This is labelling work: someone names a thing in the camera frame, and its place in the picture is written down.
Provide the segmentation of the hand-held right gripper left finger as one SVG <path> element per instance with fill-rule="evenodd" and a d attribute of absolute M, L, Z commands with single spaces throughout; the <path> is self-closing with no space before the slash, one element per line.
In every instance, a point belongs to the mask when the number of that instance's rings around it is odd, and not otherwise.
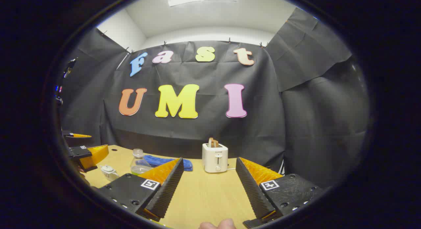
<path fill-rule="evenodd" d="M 183 160 L 170 160 L 140 175 L 126 173 L 98 192 L 126 211 L 160 221 L 185 171 Z"/>

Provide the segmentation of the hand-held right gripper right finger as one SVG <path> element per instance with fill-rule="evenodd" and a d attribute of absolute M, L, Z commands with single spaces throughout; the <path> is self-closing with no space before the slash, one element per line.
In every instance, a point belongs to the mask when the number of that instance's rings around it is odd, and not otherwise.
<path fill-rule="evenodd" d="M 242 157 L 236 159 L 236 173 L 256 217 L 243 222 L 247 229 L 285 217 L 324 191 L 298 174 L 282 175 Z"/>

